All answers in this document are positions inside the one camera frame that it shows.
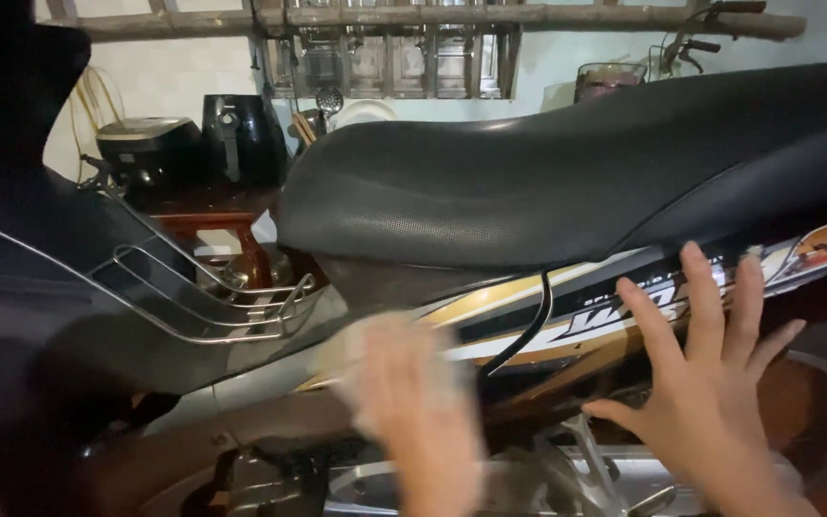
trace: hand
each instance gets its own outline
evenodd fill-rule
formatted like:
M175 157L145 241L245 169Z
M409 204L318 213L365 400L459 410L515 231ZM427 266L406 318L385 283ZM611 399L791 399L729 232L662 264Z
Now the hand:
M596 400L583 411L636 434L672 475L698 488L727 517L816 514L777 480L757 397L764 369L806 322L791 321L755 346L764 303L758 259L739 264L728 324L700 248L688 243L681 259L691 304L684 353L649 295L622 278L617 293L643 334L652 395L639 410Z
M466 517L482 495L485 453L470 393L448 393L454 387L436 386L430 371L439 332L386 317L362 335L359 410L397 465L411 517Z

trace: white wall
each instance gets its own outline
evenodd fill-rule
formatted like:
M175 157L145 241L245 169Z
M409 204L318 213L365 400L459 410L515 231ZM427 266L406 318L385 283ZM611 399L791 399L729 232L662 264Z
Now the white wall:
M530 0L542 3L545 0ZM551 4L590 4L591 0L547 0ZM148 12L147 0L75 0L80 16L109 16ZM683 0L624 0L625 4L683 5ZM49 18L44 0L37 0L39 18ZM241 0L177 0L182 10L238 9ZM729 37L703 37L723 44L717 55L701 54L707 72L808 64L827 61L827 2L820 0L770 0L768 12L809 18L806 34L798 39L731 41ZM467 121L499 119L536 113L556 105L552 96L568 98L576 69L590 62L608 61L624 54L631 60L646 57L649 45L659 44L664 33L529 32L515 79L514 100L387 100L404 120ZM210 93L257 92L246 38L175 41L134 41L94 45L91 64L104 68L119 88L126 115L186 116L201 123L202 97ZM289 106L276 101L284 127L290 124ZM302 100L310 108L312 100ZM76 111L76 125L83 151L96 154L94 135L84 116ZM289 138L292 145L295 140ZM75 179L77 152L68 109L56 123L44 154L44 162Z

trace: handlebar grip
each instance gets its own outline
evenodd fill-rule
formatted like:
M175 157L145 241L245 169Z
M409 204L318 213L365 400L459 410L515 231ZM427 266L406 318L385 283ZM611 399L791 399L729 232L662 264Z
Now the handlebar grip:
M711 10L715 13L764 13L767 2L745 1L745 0L718 0L714 2Z
M720 47L719 43L709 43L707 41L688 40L687 47L694 51L704 51L705 53L718 53Z

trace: blurred hand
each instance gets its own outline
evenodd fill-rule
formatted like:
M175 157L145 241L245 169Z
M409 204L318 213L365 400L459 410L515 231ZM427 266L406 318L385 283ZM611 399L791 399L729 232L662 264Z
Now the blurred hand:
M684 353L649 295L622 278L617 293L643 335L652 395L639 410L596 400L583 411L636 434L672 475L698 488L727 517L817 514L777 480L757 397L764 369L806 322L791 321L756 345L764 303L758 259L739 264L729 322L700 248L688 243L681 259L691 304Z
M439 330L403 318L362 330L359 410L398 468L404 513L466 517L481 501L484 446L471 393L437 386Z

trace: wooden stool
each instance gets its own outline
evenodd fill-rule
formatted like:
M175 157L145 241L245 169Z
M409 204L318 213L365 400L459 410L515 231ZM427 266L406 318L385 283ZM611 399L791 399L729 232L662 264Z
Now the wooden stool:
M175 192L168 199L145 202L141 210L162 223L173 236L193 242L199 230L233 230L247 258L249 289L271 287L270 261L251 232L251 225L274 208L279 190L245 191L217 185Z

